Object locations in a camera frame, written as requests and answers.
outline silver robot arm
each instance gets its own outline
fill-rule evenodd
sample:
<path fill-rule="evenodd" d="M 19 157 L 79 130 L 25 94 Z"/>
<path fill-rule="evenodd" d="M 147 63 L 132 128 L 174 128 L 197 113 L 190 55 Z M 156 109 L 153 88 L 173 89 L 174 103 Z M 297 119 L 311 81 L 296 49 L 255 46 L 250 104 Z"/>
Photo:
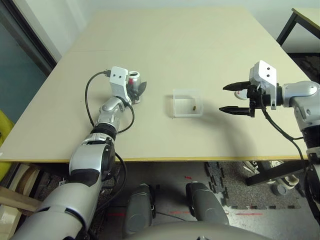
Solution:
<path fill-rule="evenodd" d="M 259 61 L 251 69 L 249 81 L 236 82 L 223 88 L 229 91 L 247 89 L 249 107 L 225 106 L 220 110 L 233 115 L 255 116 L 255 109 L 270 106 L 293 108 L 298 127 L 307 146 L 309 167 L 306 171 L 305 193 L 314 217 L 319 220 L 320 204 L 320 84 L 312 81 L 277 84 L 277 71 L 265 61 Z"/>
<path fill-rule="evenodd" d="M 69 182 L 56 188 L 14 234 L 12 240 L 75 239 L 89 229 L 103 181 L 111 179 L 115 166 L 115 139 L 125 107 L 128 70 L 113 67 L 113 97 L 100 108 L 91 133 L 73 152 Z"/>

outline floor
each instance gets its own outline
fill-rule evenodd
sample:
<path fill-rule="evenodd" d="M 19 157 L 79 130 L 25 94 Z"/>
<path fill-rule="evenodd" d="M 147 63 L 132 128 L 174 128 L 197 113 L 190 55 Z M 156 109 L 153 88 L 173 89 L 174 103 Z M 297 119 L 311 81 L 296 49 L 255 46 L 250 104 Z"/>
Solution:
<path fill-rule="evenodd" d="M 186 204 L 185 186 L 199 181 L 207 186 L 209 177 L 203 162 L 184 163 L 128 163 L 128 180 L 123 193 L 111 203 L 101 222 L 100 240 L 122 239 L 122 223 L 130 193 L 140 183 L 152 185 L 156 195 L 156 210 L 181 217 L 187 221 L 196 219 L 190 215 Z M 221 201 L 223 196 L 216 195 Z M 298 209 L 247 209 L 238 210 L 224 206 L 229 223 L 241 229 L 263 235 L 273 240 L 319 240 L 320 228 L 313 219 L 306 199 L 300 198 Z M 157 215 L 153 225 L 179 221 Z"/>

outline table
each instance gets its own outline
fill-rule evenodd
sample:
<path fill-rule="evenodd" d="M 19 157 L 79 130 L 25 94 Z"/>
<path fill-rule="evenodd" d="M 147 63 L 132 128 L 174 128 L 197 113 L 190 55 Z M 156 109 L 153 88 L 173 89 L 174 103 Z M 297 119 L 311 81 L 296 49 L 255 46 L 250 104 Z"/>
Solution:
<path fill-rule="evenodd" d="M 320 8 L 295 7 L 292 8 L 292 11 L 293 13 L 291 17 L 276 39 L 280 46 L 284 44 L 296 23 L 300 24 L 302 27 L 320 39 Z"/>
<path fill-rule="evenodd" d="M 0 160 L 67 163 L 92 129 L 86 83 L 113 66 L 139 71 L 147 81 L 141 103 L 133 106 L 133 126 L 116 137 L 115 149 L 125 161 L 299 159 L 295 147 L 260 111 L 255 118 L 219 111 L 249 106 L 222 88 L 247 81 L 259 60 L 277 69 L 281 85 L 308 80 L 241 7 L 100 11 L 34 96 L 0 148 Z M 173 89 L 199 89 L 203 116 L 173 118 Z M 110 96 L 108 78 L 98 76 L 88 93 L 93 119 Z M 292 108 L 268 111 L 286 132 L 301 136 Z M 129 110 L 122 120 L 120 129 L 131 121 Z M 304 153 L 303 140 L 297 143 Z"/>

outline black cable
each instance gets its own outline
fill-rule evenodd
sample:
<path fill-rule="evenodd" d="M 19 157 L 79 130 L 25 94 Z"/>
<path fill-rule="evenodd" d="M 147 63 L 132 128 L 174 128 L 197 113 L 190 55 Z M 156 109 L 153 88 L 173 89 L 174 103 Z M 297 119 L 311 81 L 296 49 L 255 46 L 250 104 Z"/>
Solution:
<path fill-rule="evenodd" d="M 97 73 L 94 74 L 92 77 L 90 77 L 89 81 L 86 83 L 85 91 L 84 91 L 84 101 L 85 101 L 86 112 L 87 112 L 87 114 L 88 114 L 88 117 L 89 117 L 89 120 L 90 120 L 90 123 L 91 123 L 92 127 L 95 126 L 95 123 L 94 123 L 94 121 L 93 121 L 93 119 L 92 119 L 92 117 L 91 117 L 90 110 L 89 110 L 89 106 L 88 106 L 88 88 L 89 88 L 89 85 L 90 85 L 91 81 L 92 81 L 96 76 L 98 76 L 98 75 L 100 75 L 100 74 L 105 74 L 105 75 L 107 75 L 107 76 L 109 77 L 109 76 L 110 76 L 110 73 L 111 73 L 110 70 L 97 72 Z M 125 129 L 118 131 L 118 134 L 120 134 L 120 133 L 123 133 L 124 131 L 127 131 L 127 130 L 134 124 L 134 121 L 135 121 L 135 112 L 134 112 L 133 107 L 132 107 L 130 104 L 126 103 L 123 98 L 121 98 L 121 97 L 119 97 L 119 96 L 117 96 L 117 98 L 121 99 L 121 100 L 123 101 L 123 103 L 125 104 L 125 106 L 128 106 L 128 107 L 130 108 L 131 113 L 132 113 L 132 120 L 131 120 L 130 125 L 129 125 L 128 127 L 126 127 Z"/>
<path fill-rule="evenodd" d="M 96 210 L 95 210 L 95 213 L 101 213 L 102 210 L 104 210 L 105 208 L 108 207 L 108 204 L 114 200 L 120 193 L 121 191 L 124 189 L 125 187 L 125 184 L 127 182 L 127 174 L 128 174 L 128 170 L 127 170 L 127 166 L 125 164 L 125 162 L 123 161 L 123 159 L 117 154 L 115 153 L 116 157 L 120 160 L 120 163 L 121 163 L 121 166 L 123 168 L 123 171 L 124 171 L 124 177 L 123 177 L 123 182 L 119 188 L 119 190 L 116 191 L 116 193 L 110 197 L 107 201 L 105 201 L 104 203 L 102 203 Z"/>
<path fill-rule="evenodd" d="M 89 88 L 89 85 L 90 85 L 91 81 L 92 81 L 96 76 L 98 76 L 98 75 L 100 75 L 100 74 L 108 75 L 108 71 L 110 71 L 110 70 L 97 72 L 97 73 L 94 74 L 92 77 L 90 77 L 89 81 L 86 83 L 86 86 L 85 86 L 85 92 L 84 92 L 85 108 L 86 108 L 86 112 L 88 113 L 88 117 L 89 117 L 89 120 L 90 120 L 90 123 L 91 123 L 92 127 L 95 125 L 95 123 L 94 123 L 94 121 L 92 120 L 92 117 L 91 117 L 91 114 L 90 114 L 90 110 L 89 110 L 89 106 L 88 106 L 88 88 Z"/>
<path fill-rule="evenodd" d="M 90 240 L 99 240 L 99 238 L 97 237 L 97 235 L 95 235 L 94 231 L 92 231 L 91 228 L 88 229 L 88 234 L 90 236 Z"/>
<path fill-rule="evenodd" d="M 134 112 L 133 107 L 132 107 L 130 104 L 127 104 L 127 106 L 128 106 L 128 107 L 130 108 L 130 110 L 131 110 L 132 120 L 131 120 L 130 125 L 127 126 L 125 129 L 118 131 L 118 134 L 123 133 L 124 131 L 127 131 L 127 130 L 134 124 L 134 121 L 135 121 L 135 112 Z"/>
<path fill-rule="evenodd" d="M 170 215 L 170 214 L 167 214 L 167 213 L 164 213 L 164 212 L 160 212 L 160 211 L 155 211 L 156 214 L 160 214 L 160 215 L 165 215 L 165 216 L 168 216 L 168 217 L 172 217 L 172 218 L 175 218 L 175 219 L 179 219 L 181 221 L 187 221 L 181 217 L 178 217 L 178 216 L 174 216 L 174 215 Z"/>
<path fill-rule="evenodd" d="M 279 132 L 281 133 L 286 139 L 288 139 L 295 147 L 296 149 L 298 150 L 299 152 L 299 156 L 300 156 L 300 159 L 302 161 L 302 166 L 303 166 L 303 170 L 304 172 L 306 172 L 306 164 L 305 164 L 305 160 L 304 160 L 304 156 L 299 148 L 299 146 L 294 142 L 294 140 L 298 140 L 298 139 L 301 139 L 300 137 L 297 137 L 297 138 L 294 138 L 292 136 L 290 136 L 289 134 L 287 134 L 285 131 L 283 131 L 273 120 L 272 118 L 270 117 L 270 115 L 267 113 L 267 110 L 266 110 L 266 106 L 264 105 L 264 101 L 263 101 L 263 95 L 261 94 L 260 96 L 260 101 L 261 101 L 261 110 L 263 112 L 263 115 L 265 116 L 265 118 L 269 121 L 269 123 Z"/>

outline white table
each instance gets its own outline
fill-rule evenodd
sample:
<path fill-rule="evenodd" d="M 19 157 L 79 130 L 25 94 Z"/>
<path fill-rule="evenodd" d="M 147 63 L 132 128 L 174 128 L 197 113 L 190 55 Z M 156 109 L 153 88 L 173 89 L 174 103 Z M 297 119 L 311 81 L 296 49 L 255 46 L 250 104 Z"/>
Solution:
<path fill-rule="evenodd" d="M 98 12 L 59 61 L 0 148 L 1 161 L 68 162 L 91 131 L 84 92 L 88 79 L 112 66 L 139 71 L 147 81 L 134 125 L 116 137 L 125 161 L 246 161 L 298 159 L 295 147 L 257 110 L 234 116 L 223 106 L 248 107 L 222 88 L 247 81 L 264 60 L 278 82 L 307 76 L 267 31 L 241 7 L 132 9 Z M 172 118 L 173 89 L 200 89 L 201 118 Z M 111 96 L 109 79 L 99 76 L 89 90 L 93 119 Z M 287 133 L 301 133 L 293 109 L 268 110 Z M 126 111 L 120 129 L 131 121 Z M 306 147 L 298 142 L 302 152 Z"/>

